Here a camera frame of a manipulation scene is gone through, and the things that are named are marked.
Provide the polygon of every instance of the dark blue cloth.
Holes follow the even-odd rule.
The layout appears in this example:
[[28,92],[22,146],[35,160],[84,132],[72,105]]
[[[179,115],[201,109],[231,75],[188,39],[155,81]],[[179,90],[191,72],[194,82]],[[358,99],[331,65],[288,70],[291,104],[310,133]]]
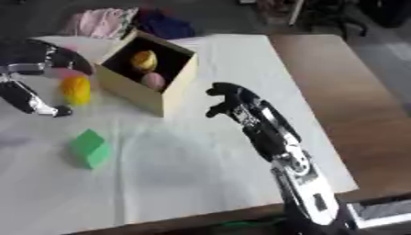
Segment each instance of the dark blue cloth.
[[160,10],[139,14],[139,29],[162,39],[182,39],[195,35],[190,23],[165,16]]

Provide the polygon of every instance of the wooden table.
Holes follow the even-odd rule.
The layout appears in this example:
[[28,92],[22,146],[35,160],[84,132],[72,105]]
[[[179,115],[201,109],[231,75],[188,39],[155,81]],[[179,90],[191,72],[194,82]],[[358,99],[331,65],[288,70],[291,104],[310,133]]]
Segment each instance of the wooden table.
[[[360,187],[341,197],[357,201],[410,192],[411,119],[345,42],[330,35],[273,36],[271,40]],[[194,228],[260,218],[281,209],[281,205],[254,207],[95,234]]]

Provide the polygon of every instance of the orange ball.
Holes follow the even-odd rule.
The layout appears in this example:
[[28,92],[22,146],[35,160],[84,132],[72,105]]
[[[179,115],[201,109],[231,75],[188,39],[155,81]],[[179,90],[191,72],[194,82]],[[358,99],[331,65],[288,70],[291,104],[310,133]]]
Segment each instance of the orange ball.
[[152,50],[140,51],[131,58],[133,67],[143,73],[150,73],[157,68],[157,55]]
[[72,105],[84,105],[90,101],[90,81],[84,76],[65,78],[60,84],[60,90]]

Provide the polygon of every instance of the chair leg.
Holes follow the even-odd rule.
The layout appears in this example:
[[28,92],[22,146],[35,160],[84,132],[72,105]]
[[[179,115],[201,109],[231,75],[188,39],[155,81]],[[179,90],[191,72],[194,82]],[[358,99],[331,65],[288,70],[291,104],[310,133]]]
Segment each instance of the chair leg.
[[346,17],[344,20],[347,21],[347,23],[349,23],[349,24],[360,27],[361,28],[360,36],[362,36],[362,37],[367,36],[368,27],[364,23],[358,21],[355,18],[351,18],[351,17]]
[[347,31],[347,26],[345,25],[345,22],[343,20],[338,20],[337,26],[339,27],[339,30],[341,30],[341,37],[344,40],[347,40],[349,38],[349,32]]

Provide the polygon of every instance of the pink ball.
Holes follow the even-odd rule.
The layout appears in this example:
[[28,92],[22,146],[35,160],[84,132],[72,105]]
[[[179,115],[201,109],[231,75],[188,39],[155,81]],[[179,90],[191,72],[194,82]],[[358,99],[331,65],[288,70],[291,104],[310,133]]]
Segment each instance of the pink ball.
[[141,79],[141,83],[158,92],[162,91],[165,87],[165,80],[158,73],[145,74]]

